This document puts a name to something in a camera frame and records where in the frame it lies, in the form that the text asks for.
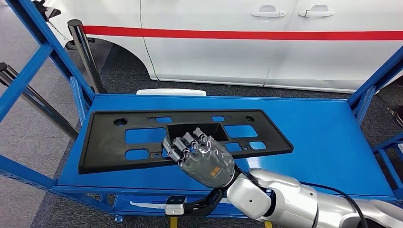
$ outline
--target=orange logo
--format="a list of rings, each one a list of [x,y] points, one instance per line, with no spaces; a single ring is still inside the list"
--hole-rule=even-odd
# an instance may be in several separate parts
[[[220,171],[220,169],[221,168],[215,167],[213,172],[210,173],[210,175],[214,177],[218,173],[218,171]]]

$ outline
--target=car door handle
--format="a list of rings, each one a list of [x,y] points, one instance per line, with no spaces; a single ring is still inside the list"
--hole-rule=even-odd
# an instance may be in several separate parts
[[[281,18],[286,15],[284,11],[271,11],[271,12],[252,12],[250,13],[254,17],[259,18]]]
[[[298,15],[306,18],[310,17],[329,17],[334,15],[335,13],[333,11],[312,11],[309,9],[301,10],[298,12]]]

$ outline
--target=black cable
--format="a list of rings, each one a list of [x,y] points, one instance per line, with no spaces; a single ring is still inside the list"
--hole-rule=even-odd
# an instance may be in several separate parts
[[[301,183],[301,184],[305,184],[305,185],[309,185],[309,186],[313,186],[313,187],[318,187],[318,188],[323,188],[323,189],[329,189],[329,190],[332,190],[332,191],[334,191],[334,192],[337,192],[337,193],[343,195],[343,196],[347,199],[347,201],[349,201],[349,202],[354,206],[354,208],[357,210],[357,213],[358,213],[358,215],[360,216],[360,219],[361,219],[362,227],[363,227],[363,228],[368,228],[368,224],[367,224],[367,222],[366,222],[366,220],[365,220],[365,217],[364,217],[363,212],[361,211],[361,209],[360,209],[360,207],[357,205],[357,203],[354,201],[354,199],[352,199],[349,195],[345,194],[344,192],[342,192],[342,191],[340,191],[340,190],[338,190],[338,189],[335,189],[335,188],[332,188],[332,187],[328,187],[328,186],[325,186],[325,185],[312,184],[312,183],[306,183],[306,182],[301,182],[301,181],[300,181],[300,183]]]

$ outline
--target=car door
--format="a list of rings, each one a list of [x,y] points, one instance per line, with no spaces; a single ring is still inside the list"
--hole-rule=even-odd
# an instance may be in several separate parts
[[[142,0],[160,80],[263,86],[295,0]]]
[[[403,45],[401,0],[300,0],[265,86],[353,92]]]

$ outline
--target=robotic hand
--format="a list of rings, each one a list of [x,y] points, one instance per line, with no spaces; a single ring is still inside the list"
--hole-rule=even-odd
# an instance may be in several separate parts
[[[200,128],[172,143],[165,138],[163,147],[181,170],[213,188],[206,198],[192,203],[185,196],[170,196],[165,203],[167,215],[207,216],[225,193],[246,216],[289,228],[366,228],[364,218],[377,228],[403,228],[403,209],[384,201],[317,192],[292,177],[260,168],[245,174],[231,154]]]

